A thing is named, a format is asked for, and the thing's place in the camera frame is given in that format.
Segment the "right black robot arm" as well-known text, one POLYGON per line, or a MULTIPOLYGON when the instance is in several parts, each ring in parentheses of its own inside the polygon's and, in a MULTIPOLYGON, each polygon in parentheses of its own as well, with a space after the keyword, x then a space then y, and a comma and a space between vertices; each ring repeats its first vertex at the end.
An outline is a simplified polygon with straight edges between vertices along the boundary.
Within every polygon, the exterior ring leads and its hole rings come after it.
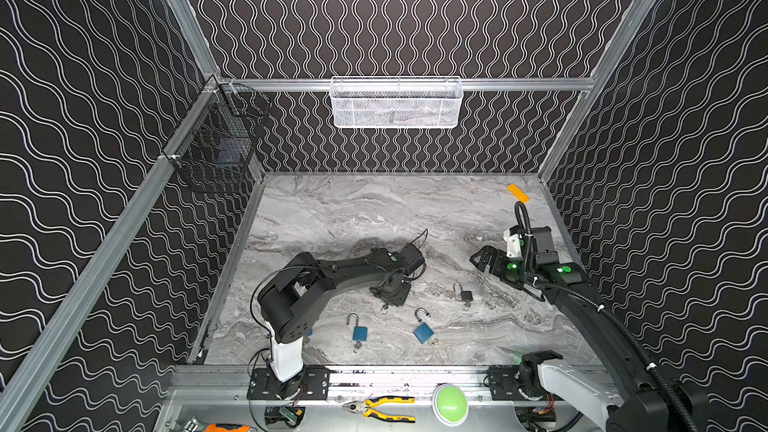
POLYGON ((586 271, 562 262, 551 230, 533 227, 516 202, 505 249, 484 246, 470 258, 481 273, 555 306, 586 339, 612 379, 605 386, 553 350, 524 354, 504 388, 528 400, 562 399, 602 431, 702 431, 706 393, 670 378, 592 286, 586 271))

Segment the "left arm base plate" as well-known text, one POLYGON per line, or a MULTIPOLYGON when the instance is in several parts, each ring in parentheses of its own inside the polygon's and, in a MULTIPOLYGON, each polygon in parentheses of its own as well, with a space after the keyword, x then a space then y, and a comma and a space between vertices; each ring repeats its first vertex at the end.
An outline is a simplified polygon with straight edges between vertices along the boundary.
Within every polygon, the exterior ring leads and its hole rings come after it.
POLYGON ((277 378, 271 366, 257 367, 250 374, 247 397, 252 401, 324 401, 329 385, 330 370, 324 366, 305 366, 285 381, 277 378))

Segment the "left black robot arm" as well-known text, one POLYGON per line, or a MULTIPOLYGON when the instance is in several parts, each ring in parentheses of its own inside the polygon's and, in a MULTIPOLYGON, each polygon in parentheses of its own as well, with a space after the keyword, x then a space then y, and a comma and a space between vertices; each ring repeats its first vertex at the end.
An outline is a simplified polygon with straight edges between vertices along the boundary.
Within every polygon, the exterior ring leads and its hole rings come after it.
POLYGON ((256 293, 270 336, 270 368, 285 383, 302 372, 303 337, 338 295, 367 289, 389 306, 402 306, 426 262, 409 243, 399 250, 373 248, 345 260, 320 260, 309 252, 296 255, 256 293))

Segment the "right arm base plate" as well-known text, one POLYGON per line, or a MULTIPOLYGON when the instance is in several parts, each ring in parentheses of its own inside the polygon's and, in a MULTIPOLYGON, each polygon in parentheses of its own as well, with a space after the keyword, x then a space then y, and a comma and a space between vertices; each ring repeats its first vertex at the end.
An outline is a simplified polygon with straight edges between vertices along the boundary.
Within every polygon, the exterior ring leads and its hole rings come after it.
POLYGON ((560 396, 543 388, 538 364, 491 366, 483 384, 490 390, 493 401, 562 401, 560 396))

